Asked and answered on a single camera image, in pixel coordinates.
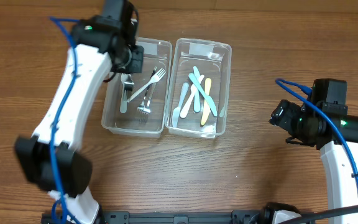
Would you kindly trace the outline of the pale blue plastic fork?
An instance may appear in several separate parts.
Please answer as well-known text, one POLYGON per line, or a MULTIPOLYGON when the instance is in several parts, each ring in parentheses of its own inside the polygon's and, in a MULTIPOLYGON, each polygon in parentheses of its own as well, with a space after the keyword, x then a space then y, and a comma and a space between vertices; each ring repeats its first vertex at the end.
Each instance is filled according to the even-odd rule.
POLYGON ((120 112, 121 112, 122 114, 124 114, 124 113, 126 112, 126 110, 127 110, 127 106, 126 106, 126 103, 125 103, 125 99, 126 99, 126 87, 127 87, 127 84, 126 84, 127 77, 128 77, 127 74, 125 74, 125 73, 122 73, 122 74, 121 74, 122 95, 121 95, 120 112))

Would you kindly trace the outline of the cream yellow plastic knife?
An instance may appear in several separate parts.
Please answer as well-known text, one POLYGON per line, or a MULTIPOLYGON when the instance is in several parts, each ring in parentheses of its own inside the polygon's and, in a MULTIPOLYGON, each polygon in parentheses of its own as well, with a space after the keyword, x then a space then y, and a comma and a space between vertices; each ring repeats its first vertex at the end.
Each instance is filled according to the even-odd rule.
MULTIPOLYGON (((212 80, 210 78, 207 78, 205 80, 205 83, 204 83, 204 92, 209 95, 210 93, 210 90, 211 90, 211 85, 212 85, 212 80)), ((210 111, 210 108, 209 108, 209 104, 206 100, 204 100, 204 103, 203 103, 203 114, 202 114, 202 117, 201 117, 201 122, 200 124, 202 126, 204 126, 208 120, 208 116, 209 116, 209 111, 210 111)))

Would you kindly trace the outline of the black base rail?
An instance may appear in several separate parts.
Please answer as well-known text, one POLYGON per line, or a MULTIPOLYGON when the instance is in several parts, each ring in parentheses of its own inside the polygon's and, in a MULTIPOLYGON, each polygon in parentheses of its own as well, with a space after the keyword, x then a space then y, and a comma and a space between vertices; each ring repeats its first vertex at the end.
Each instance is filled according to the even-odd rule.
POLYGON ((104 212, 96 218, 95 223, 104 224, 248 224, 280 223, 288 218, 275 220, 273 210, 234 210, 232 212, 201 213, 130 213, 104 212))

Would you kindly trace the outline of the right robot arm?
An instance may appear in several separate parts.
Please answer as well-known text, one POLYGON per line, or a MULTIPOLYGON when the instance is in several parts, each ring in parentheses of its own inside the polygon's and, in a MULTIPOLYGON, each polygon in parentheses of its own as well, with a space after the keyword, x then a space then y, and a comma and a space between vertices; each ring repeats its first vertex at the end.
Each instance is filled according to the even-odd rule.
POLYGON ((316 79, 313 86, 297 84, 305 96, 291 90, 293 82, 276 79, 276 84, 302 101, 302 105, 281 100, 272 112, 270 124, 290 135, 288 144, 315 147, 324 166, 328 209, 301 212, 284 203, 270 202, 259 213, 257 223, 358 223, 358 116, 346 105, 347 82, 316 79))

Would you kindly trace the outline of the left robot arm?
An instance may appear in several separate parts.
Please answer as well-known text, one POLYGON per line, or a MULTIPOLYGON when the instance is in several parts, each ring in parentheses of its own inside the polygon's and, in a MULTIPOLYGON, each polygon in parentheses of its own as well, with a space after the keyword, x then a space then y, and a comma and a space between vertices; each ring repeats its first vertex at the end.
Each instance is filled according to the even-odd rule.
POLYGON ((142 70, 143 47, 137 45, 139 13, 127 0, 107 0, 101 14, 53 23, 69 48, 65 71, 51 105, 31 137, 18 137, 16 157, 26 179, 54 199, 55 209, 43 223, 104 223, 100 204, 89 183, 90 160, 80 154, 83 133, 96 95, 103 83, 118 73, 142 70))

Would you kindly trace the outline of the white plastic knife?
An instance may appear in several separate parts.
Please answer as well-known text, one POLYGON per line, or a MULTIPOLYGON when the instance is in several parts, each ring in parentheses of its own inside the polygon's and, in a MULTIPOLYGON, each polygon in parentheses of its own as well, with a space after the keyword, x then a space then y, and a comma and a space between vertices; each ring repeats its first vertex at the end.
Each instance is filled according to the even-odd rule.
MULTIPOLYGON (((196 78, 199 78, 201 75, 200 75, 200 72, 197 68, 197 66, 194 66, 193 67, 193 71, 194 71, 194 74, 195 74, 195 77, 196 78)), ((200 94, 199 94, 199 91, 198 89, 196 89, 195 91, 195 97, 194 97, 194 104, 193 104, 193 109, 194 109, 194 112, 195 113, 199 113, 200 110, 201 110, 201 104, 200 104, 200 94)))
POLYGON ((195 87, 194 84, 191 85, 191 88, 190 88, 190 95, 185 103, 185 105, 183 106, 181 112, 180 112, 180 118, 186 118, 188 112, 189 112, 189 109, 190 109, 190 106, 191 106, 191 102, 193 101, 193 98, 195 97, 195 94, 197 92, 197 88, 195 87))

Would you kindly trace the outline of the black handled metal fork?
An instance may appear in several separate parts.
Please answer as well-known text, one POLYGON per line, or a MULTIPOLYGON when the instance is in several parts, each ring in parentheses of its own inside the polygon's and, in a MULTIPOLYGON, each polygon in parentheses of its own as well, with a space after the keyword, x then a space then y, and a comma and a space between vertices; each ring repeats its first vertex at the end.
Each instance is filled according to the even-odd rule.
POLYGON ((154 84, 150 85, 149 87, 146 88, 143 100, 141 102, 141 104, 137 107, 137 120, 140 123, 146 123, 147 119, 148 119, 148 115, 150 114, 150 94, 149 94, 149 89, 150 87, 155 86, 154 84))

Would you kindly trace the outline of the clear plastic container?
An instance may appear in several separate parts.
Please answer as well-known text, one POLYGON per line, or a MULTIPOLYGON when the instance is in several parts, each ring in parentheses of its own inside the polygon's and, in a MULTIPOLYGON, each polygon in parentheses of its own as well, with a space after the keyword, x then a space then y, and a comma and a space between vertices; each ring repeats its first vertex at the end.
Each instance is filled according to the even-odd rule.
POLYGON ((122 83, 121 74, 108 83, 101 124, 102 127, 114 134, 123 134, 138 137, 159 138, 163 130, 165 116, 165 103, 167 99, 168 80, 170 78, 170 67, 172 59, 172 44, 165 40, 138 38, 137 45, 144 48, 144 61, 142 73, 131 75, 134 82, 132 91, 126 92, 130 98, 140 87, 144 86, 151 78, 154 71, 161 68, 166 70, 164 77, 156 83, 152 95, 148 120, 140 123, 137 116, 137 107, 141 104, 145 91, 139 94, 131 102, 126 102, 127 110, 124 114, 120 112, 122 83))
POLYGON ((231 76, 232 48, 229 44, 212 40, 180 38, 176 42, 173 67, 170 75, 168 89, 167 112, 165 113, 165 126, 169 133, 192 138, 214 139, 225 132, 227 120, 227 105, 229 99, 229 86, 231 76), (194 99, 186 118, 178 119, 177 127, 172 126, 172 113, 178 106, 182 84, 189 83, 189 89, 185 96, 183 106, 193 84, 188 75, 194 73, 193 67, 197 66, 200 77, 198 82, 204 90, 207 78, 212 80, 209 96, 212 97, 217 108, 217 117, 211 110, 206 124, 200 124, 203 114, 204 98, 200 94, 201 110, 195 113, 193 109, 194 99))

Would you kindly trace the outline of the white plastic fork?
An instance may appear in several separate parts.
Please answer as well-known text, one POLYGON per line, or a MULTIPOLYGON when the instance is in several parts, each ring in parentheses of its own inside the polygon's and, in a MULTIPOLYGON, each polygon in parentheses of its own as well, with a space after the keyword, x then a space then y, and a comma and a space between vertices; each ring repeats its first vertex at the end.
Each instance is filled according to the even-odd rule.
POLYGON ((131 95, 131 97, 127 100, 127 102, 131 102, 134 98, 136 98, 139 94, 141 94, 147 87, 149 87, 151 84, 159 82, 164 75, 166 74, 166 70, 164 68, 161 68, 158 70, 154 75, 151 76, 150 80, 141 88, 139 88, 135 93, 131 95))

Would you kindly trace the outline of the pale blue plastic knife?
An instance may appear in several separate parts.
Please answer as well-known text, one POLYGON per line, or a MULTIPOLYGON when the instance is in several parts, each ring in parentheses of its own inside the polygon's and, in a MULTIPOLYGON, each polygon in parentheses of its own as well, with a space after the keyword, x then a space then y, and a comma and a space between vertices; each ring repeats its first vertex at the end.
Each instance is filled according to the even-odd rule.
POLYGON ((173 110, 173 113, 172 113, 172 126, 174 128, 177 127, 178 119, 180 117, 181 107, 183 105, 183 102, 184 102, 184 99, 185 99, 188 89, 189 89, 189 83, 187 83, 187 82, 183 83, 182 87, 181 87, 181 93, 180 93, 178 106, 173 110))

